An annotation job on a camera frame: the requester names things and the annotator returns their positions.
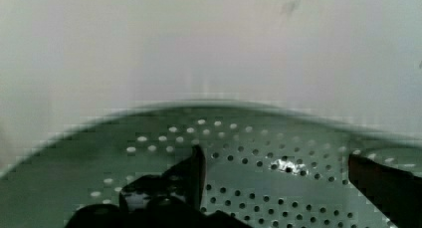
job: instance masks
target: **white wall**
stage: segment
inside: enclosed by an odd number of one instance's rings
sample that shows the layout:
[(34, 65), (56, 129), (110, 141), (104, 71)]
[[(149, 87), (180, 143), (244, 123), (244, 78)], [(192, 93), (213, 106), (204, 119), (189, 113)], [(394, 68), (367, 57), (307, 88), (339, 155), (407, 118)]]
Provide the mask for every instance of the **white wall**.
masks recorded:
[(421, 1), (0, 0), (0, 161), (90, 116), (191, 98), (422, 137)]

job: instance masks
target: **metal surface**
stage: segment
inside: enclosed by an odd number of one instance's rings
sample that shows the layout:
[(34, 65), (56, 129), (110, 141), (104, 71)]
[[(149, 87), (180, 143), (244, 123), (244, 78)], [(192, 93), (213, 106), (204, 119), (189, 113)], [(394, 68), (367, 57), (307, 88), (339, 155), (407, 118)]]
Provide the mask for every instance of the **metal surface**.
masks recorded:
[[(406, 137), (258, 104), (164, 104), (87, 124), (10, 170), (0, 180), (0, 226), (63, 227), (82, 204), (117, 204), (129, 181), (162, 173), (192, 144), (207, 159), (201, 210), (252, 227), (393, 226), (348, 182), (348, 155), (422, 169), (420, 144)], [(396, 151), (378, 155), (383, 147)]]

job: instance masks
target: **white tub wall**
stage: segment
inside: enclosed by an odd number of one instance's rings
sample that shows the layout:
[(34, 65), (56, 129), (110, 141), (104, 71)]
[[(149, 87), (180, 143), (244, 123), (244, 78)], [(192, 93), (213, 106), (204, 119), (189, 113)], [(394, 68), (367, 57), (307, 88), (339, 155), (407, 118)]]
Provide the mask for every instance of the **white tub wall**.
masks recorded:
[(192, 98), (422, 137), (420, 2), (0, 0), (0, 161), (92, 116)]

